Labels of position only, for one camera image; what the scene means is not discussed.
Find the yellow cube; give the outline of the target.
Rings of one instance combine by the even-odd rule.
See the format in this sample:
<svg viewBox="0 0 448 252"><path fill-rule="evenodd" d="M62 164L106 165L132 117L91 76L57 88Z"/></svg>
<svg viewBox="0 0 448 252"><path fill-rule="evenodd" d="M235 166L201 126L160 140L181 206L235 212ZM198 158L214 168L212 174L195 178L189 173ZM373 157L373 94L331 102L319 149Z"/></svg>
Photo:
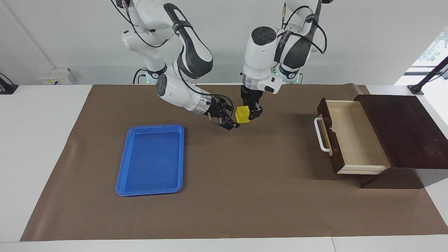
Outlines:
<svg viewBox="0 0 448 252"><path fill-rule="evenodd" d="M249 119L251 115L251 111L248 106L238 106L236 107L235 117L238 124L249 123L251 120Z"/></svg>

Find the white drawer handle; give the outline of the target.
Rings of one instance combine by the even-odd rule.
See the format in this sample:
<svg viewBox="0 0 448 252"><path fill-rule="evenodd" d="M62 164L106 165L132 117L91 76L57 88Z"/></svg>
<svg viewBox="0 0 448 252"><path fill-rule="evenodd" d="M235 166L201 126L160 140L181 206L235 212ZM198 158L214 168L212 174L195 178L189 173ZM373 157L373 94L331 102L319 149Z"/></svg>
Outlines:
<svg viewBox="0 0 448 252"><path fill-rule="evenodd" d="M326 133L326 128L324 125L324 121L322 117L316 117L313 121L315 126L315 132L318 138L318 144L320 147L320 150L322 150L325 153L329 153L329 155L332 155L332 148L331 144L329 142L328 134Z"/></svg>

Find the wooden drawer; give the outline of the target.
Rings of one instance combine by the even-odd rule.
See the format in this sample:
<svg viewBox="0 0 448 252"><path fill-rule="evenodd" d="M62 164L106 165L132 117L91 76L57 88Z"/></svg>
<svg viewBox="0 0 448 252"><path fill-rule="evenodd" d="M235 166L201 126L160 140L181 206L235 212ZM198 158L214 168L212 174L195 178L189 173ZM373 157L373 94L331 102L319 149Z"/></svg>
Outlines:
<svg viewBox="0 0 448 252"><path fill-rule="evenodd" d="M317 111L331 144L334 173L378 175L391 167L360 102L322 98Z"/></svg>

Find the brown table mat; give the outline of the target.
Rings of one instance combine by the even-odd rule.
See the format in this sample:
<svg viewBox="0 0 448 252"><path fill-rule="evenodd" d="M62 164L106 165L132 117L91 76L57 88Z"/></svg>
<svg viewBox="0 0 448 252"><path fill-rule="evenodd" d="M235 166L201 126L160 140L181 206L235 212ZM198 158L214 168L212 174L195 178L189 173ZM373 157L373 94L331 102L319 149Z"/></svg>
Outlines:
<svg viewBox="0 0 448 252"><path fill-rule="evenodd" d="M320 100L363 85L264 94L261 118L227 131L160 99L152 85L94 85L21 241L417 236L448 233L424 189L361 189L334 174L313 125ZM173 194L121 197L128 130L180 124L184 176Z"/></svg>

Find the blue plastic tray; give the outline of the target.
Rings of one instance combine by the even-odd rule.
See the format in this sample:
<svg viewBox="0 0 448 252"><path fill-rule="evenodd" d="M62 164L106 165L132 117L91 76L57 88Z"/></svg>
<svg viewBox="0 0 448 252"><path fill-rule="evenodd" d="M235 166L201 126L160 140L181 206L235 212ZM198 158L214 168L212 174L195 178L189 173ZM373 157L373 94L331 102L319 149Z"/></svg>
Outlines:
<svg viewBox="0 0 448 252"><path fill-rule="evenodd" d="M125 139L115 191L122 197L177 193L183 172L182 125L135 126Z"/></svg>

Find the dark wooden cabinet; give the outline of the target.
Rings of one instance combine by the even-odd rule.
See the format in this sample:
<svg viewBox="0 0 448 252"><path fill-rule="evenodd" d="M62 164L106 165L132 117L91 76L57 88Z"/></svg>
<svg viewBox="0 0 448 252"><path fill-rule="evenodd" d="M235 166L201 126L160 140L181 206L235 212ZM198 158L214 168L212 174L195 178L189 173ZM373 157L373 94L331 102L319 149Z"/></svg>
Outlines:
<svg viewBox="0 0 448 252"><path fill-rule="evenodd" d="M448 179L448 139L416 96L360 94L391 167L359 175L363 189L421 189Z"/></svg>

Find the bright window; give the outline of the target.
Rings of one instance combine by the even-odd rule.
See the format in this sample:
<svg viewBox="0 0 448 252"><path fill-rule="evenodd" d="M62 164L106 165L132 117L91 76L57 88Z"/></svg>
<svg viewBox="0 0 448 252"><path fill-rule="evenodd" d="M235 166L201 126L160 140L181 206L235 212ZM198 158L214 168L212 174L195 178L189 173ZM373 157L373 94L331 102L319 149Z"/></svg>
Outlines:
<svg viewBox="0 0 448 252"><path fill-rule="evenodd" d="M448 27L424 50L406 71L407 73L429 72L448 56Z"/></svg>

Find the white wall outlet box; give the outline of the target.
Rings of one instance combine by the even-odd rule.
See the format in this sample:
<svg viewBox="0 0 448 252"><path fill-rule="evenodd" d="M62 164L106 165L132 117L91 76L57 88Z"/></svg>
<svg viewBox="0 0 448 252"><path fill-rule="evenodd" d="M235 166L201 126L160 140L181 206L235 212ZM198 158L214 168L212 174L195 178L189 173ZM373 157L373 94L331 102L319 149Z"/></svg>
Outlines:
<svg viewBox="0 0 448 252"><path fill-rule="evenodd" d="M76 78L69 68L55 68L48 73L40 73L38 80L41 85L73 85Z"/></svg>

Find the black clamp mount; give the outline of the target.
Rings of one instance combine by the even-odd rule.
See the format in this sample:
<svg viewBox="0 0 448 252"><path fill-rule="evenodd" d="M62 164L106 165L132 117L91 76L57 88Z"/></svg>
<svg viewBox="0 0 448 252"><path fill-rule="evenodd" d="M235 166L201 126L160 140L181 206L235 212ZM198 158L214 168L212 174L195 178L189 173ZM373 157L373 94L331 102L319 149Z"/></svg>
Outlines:
<svg viewBox="0 0 448 252"><path fill-rule="evenodd" d="M0 95L11 95L16 89L18 89L18 85L0 72Z"/></svg>

